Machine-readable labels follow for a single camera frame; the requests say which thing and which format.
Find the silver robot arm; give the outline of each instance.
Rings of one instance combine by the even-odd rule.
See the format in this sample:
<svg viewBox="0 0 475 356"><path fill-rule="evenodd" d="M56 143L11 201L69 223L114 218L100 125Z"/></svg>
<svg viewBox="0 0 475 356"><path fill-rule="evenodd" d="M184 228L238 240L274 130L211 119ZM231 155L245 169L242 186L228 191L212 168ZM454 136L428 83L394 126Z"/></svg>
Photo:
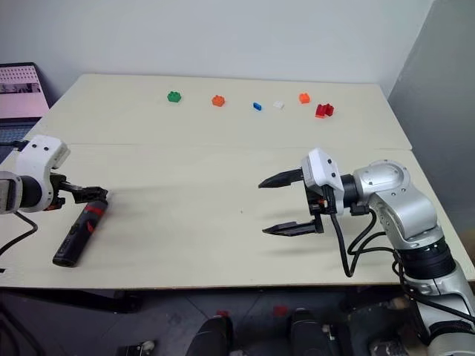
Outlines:
<svg viewBox="0 0 475 356"><path fill-rule="evenodd" d="M417 332L428 345L428 354L475 355L475 298L451 256L432 202L413 186L406 167L382 160L340 176L331 157L315 149L302 161L302 169L270 177L259 188L298 180L304 181L315 219L279 224L264 232L286 236L323 232L320 215L329 214L341 235L336 215L344 208L350 208L352 215L373 209L393 245L400 282L412 300ZM344 243L339 242L345 273L351 277Z"/></svg>
<svg viewBox="0 0 475 356"><path fill-rule="evenodd" d="M378 161L356 170L353 178L358 204L369 204L375 210L401 259L403 283L409 292L474 316L474 295L460 265L451 256L437 224L436 210L414 187L406 167ZM422 329L420 337L430 342L430 355L454 355L455 351L475 355L473 322L425 303L414 303Z"/></svg>

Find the black cable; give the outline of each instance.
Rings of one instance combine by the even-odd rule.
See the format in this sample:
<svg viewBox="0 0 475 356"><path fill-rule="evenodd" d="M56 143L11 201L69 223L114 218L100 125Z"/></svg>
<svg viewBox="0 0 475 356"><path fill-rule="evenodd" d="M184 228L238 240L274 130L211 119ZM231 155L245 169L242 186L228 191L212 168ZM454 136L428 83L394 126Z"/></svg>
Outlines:
<svg viewBox="0 0 475 356"><path fill-rule="evenodd" d="M20 346L18 344L18 341L15 339L15 335L13 335L13 333L3 320L0 320L0 332L4 332L7 336L7 339L10 341L10 344L13 349L13 355L20 356Z"/></svg>
<svg viewBox="0 0 475 356"><path fill-rule="evenodd" d="M26 139L16 140L16 141L11 141L11 142L0 142L0 146L10 146L10 147L16 148L18 151L22 151L23 148L25 148L29 142L30 141L27 141Z"/></svg>
<svg viewBox="0 0 475 356"><path fill-rule="evenodd" d="M0 303L0 314L3 314L16 331L29 343L34 349L37 356L44 356L46 352L39 344L38 340L5 308L3 303Z"/></svg>
<svg viewBox="0 0 475 356"><path fill-rule="evenodd" d="M401 262L401 260L399 259L399 256L396 253L394 254L394 259L395 259L394 262L397 265L399 265L398 276L399 276L399 283L401 284L401 287L402 287L402 291L409 298L414 299L416 302L419 302L421 304L425 304L426 306L430 306L432 308L442 310L443 312L447 312L449 314L456 315L457 317L461 317L462 319L466 319L466 320L471 321L472 323L475 323L475 317L472 317L469 314L466 314L462 311L450 308L448 306L443 306L442 304L435 303L432 300L430 300L430 298L428 298L428 297L426 297L422 294L417 294L417 293L414 293L413 291L411 291L411 289L407 287L407 284L404 281L404 269L403 269L404 266L402 265L402 262Z"/></svg>
<svg viewBox="0 0 475 356"><path fill-rule="evenodd" d="M373 209L370 209L370 214L371 214L371 222L370 224L350 243L350 246L348 246L348 253L352 254L350 251L352 251L356 245L370 233L371 230L373 230L374 225L376 224L376 213Z"/></svg>
<svg viewBox="0 0 475 356"><path fill-rule="evenodd" d="M336 219L335 214L330 214L330 218L332 220L333 227L335 228L336 232L336 238L338 240L338 247L340 249L340 256L341 256L341 263L343 264L343 270L344 273L347 275L347 277L352 277L355 273L356 270L356 264L358 263L358 259L361 254L365 254L367 252L375 252L375 251L387 251L394 253L394 250L392 248L388 247L372 247L372 248L364 248L368 243L370 243L372 240L377 238L378 236L383 236L385 235L384 232L377 232L371 236L369 236L366 240L363 241L363 243L359 246L357 251L353 251L355 248L356 243L361 241L368 232L370 232L371 228L376 223L376 214L374 211L372 212L372 219L370 224L350 243L350 247L348 248L348 254L353 255L353 260L351 261L351 266L348 266L348 257L347 257L347 251L344 246L344 238L343 234L341 233L341 228L340 224L338 223L338 220Z"/></svg>
<svg viewBox="0 0 475 356"><path fill-rule="evenodd" d="M447 312L449 314L456 315L457 317L461 317L462 319L466 319L471 321L472 323L475 324L475 317L466 314L462 311L458 311L456 309L450 308L448 306L443 306L442 304L438 304L430 300L430 298L422 295L422 294L417 294L411 291L411 288L407 287L407 284L404 279L404 266L402 265L402 261L397 254L397 252L388 247L372 247L372 248L364 248L368 243L370 243L372 240L377 238L378 236L384 236L386 233L385 232L376 232L375 234L370 235L368 238L366 238L361 245L358 247L358 250L354 251L356 245L364 239L364 237L371 231L371 229L374 227L376 224L376 213L370 209L371 213L371 222L370 224L350 243L350 246L348 247L348 254L353 255L353 261L351 263L351 267L348 267L348 259L347 259L347 252L345 251L344 247L344 238L343 234L341 233L341 228L340 224L338 223L338 220L336 219L335 214L331 214L330 218L332 220L333 227L335 228L336 236L338 239L338 246L340 249L340 255L341 255L341 263L343 264L343 270L344 273L347 275L347 277L352 277L355 269L356 269L356 263L358 262L358 258L361 254L365 254L367 252L374 252L374 251L387 251L387 252L392 252L394 256L394 262L391 266L392 270L394 273L396 273L399 277L399 283L401 284L402 291L411 299L415 300L416 302L419 302L421 304L425 304L426 306L430 306L432 308L441 310L443 312Z"/></svg>
<svg viewBox="0 0 475 356"><path fill-rule="evenodd" d="M6 252L6 250L8 250L10 247L12 247L13 245L15 245L16 243L19 243L20 241L22 241L24 238L30 236L31 234L34 234L36 231L38 231L38 225L35 224L33 221L31 221L30 219L28 219L25 215L22 215L20 214L18 211L16 211L14 213L17 217L19 217L20 219L22 219L23 221L25 221L27 224L29 224L32 229L25 232L24 234L21 234L20 236L18 236L17 238L11 240L10 242L4 244L1 248L0 248L0 256L3 255L3 253Z"/></svg>

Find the white wall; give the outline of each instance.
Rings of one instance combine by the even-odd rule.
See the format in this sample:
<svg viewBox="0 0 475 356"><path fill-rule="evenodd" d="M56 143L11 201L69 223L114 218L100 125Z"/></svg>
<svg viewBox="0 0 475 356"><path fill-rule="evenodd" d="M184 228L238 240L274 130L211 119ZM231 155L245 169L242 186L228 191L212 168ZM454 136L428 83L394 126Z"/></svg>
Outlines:
<svg viewBox="0 0 475 356"><path fill-rule="evenodd" d="M0 0L0 62L53 95L84 72L378 82L389 95L432 0Z"/></svg>
<svg viewBox="0 0 475 356"><path fill-rule="evenodd" d="M475 1L438 0L389 98L458 232L475 228Z"/></svg>

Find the green lego brick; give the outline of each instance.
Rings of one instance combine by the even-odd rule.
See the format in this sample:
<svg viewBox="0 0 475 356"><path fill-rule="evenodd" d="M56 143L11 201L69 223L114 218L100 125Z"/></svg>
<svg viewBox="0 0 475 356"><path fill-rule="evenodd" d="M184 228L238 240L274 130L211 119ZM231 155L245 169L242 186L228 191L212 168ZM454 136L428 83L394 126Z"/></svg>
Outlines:
<svg viewBox="0 0 475 356"><path fill-rule="evenodd" d="M169 102L179 102L181 100L181 95L177 91L171 91L168 93L167 98Z"/></svg>

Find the robotic arm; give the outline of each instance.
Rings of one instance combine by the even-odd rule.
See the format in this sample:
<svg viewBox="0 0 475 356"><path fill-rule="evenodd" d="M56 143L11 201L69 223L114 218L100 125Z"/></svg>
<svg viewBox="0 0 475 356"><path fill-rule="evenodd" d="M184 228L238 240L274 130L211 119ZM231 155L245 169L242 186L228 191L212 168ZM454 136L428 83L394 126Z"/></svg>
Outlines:
<svg viewBox="0 0 475 356"><path fill-rule="evenodd" d="M0 214L60 209L65 204L65 198L58 196L60 190L72 193L77 204L105 201L105 189L71 185L66 176L51 173L70 153L61 140L37 135L30 142L14 143L20 151L15 172L0 171Z"/></svg>
<svg viewBox="0 0 475 356"><path fill-rule="evenodd" d="M348 268L337 215L371 213L381 223L399 266L399 279L412 300L416 328L429 355L475 355L475 298L459 264L452 258L432 202L410 181L397 162L374 162L341 176L335 162L320 149L302 160L302 167L265 179L259 188L277 188L304 181L311 222L287 222L264 229L268 234L296 236L324 232L321 215L332 219L345 273ZM358 243L374 222L350 245Z"/></svg>

